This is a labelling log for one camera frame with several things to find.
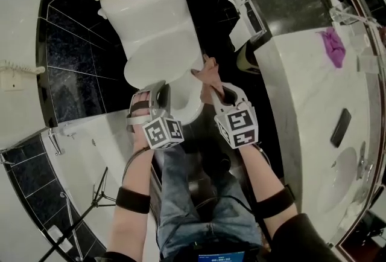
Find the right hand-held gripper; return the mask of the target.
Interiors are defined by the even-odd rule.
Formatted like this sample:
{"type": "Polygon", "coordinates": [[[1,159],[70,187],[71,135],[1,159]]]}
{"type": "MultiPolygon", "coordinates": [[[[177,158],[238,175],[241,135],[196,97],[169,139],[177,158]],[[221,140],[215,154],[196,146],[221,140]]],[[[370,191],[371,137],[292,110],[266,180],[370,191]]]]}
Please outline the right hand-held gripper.
{"type": "Polygon", "coordinates": [[[224,102],[235,106],[228,112],[225,112],[226,106],[220,93],[214,88],[210,89],[215,111],[222,112],[214,117],[221,136],[232,149],[257,143],[259,127],[256,112],[245,92],[231,83],[223,83],[223,91],[224,102]]]}

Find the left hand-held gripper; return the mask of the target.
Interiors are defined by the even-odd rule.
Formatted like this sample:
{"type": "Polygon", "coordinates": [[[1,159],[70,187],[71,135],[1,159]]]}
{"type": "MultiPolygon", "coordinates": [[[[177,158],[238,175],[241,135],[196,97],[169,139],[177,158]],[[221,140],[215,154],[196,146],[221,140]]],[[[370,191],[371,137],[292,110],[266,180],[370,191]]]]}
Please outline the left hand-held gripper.
{"type": "Polygon", "coordinates": [[[168,149],[183,142],[181,122],[170,115],[171,91],[165,80],[150,85],[149,104],[133,105],[127,125],[144,134],[150,149],[168,149]]]}

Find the person's left hand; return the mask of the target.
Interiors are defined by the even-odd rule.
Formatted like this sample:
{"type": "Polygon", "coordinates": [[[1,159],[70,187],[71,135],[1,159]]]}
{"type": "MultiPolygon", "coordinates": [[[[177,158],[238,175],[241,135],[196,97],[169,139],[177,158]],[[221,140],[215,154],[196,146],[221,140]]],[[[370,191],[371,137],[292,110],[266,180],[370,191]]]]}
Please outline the person's left hand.
{"type": "MultiPolygon", "coordinates": [[[[142,109],[136,109],[133,110],[130,108],[130,116],[132,118],[141,117],[141,116],[147,116],[150,114],[149,110],[149,104],[148,101],[150,99],[150,93],[149,92],[141,92],[135,94],[135,96],[132,99],[132,106],[140,102],[145,106],[145,108],[142,109]]],[[[135,149],[143,149],[148,147],[148,141],[145,137],[144,131],[142,129],[143,124],[134,124],[132,125],[133,129],[133,142],[135,149]]]]}

